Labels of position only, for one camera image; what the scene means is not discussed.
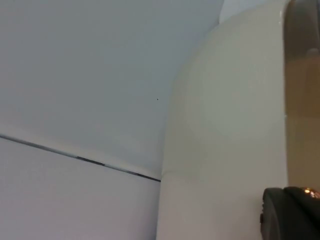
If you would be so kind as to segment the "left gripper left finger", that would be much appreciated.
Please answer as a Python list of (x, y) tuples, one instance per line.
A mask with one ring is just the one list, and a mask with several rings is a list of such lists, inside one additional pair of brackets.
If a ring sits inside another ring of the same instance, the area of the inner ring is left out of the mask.
[(262, 196), (260, 232), (263, 240), (292, 240), (296, 204), (282, 188), (266, 188)]

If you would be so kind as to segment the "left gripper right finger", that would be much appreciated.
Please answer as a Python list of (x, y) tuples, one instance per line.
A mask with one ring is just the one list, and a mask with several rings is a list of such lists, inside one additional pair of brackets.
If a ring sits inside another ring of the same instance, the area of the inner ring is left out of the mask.
[(320, 193), (309, 187), (286, 187), (284, 238), (318, 240), (320, 238)]

